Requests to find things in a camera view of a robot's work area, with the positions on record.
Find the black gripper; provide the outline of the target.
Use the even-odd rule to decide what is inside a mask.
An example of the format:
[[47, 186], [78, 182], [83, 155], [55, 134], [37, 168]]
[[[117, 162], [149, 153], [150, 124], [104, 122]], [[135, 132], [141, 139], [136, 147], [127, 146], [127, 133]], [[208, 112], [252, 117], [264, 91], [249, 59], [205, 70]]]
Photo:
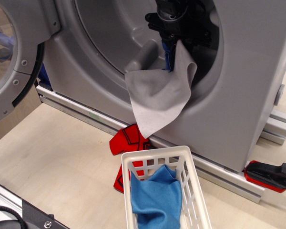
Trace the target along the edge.
[[212, 33], [199, 21], [193, 20], [188, 13], [180, 17], [171, 18], [171, 15], [148, 13], [145, 16], [148, 27], [160, 34], [161, 40], [167, 45], [182, 40], [186, 47], [202, 45], [210, 47]]

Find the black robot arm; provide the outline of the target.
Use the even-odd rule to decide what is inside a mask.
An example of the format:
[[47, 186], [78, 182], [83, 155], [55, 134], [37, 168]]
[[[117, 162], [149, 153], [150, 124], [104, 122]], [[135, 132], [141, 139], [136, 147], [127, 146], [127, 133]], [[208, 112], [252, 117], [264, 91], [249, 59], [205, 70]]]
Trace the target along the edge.
[[210, 47], [212, 33], [203, 25], [205, 5], [200, 0], [157, 0], [157, 12], [145, 15], [148, 28], [159, 32], [164, 47], [178, 40], [187, 48]]

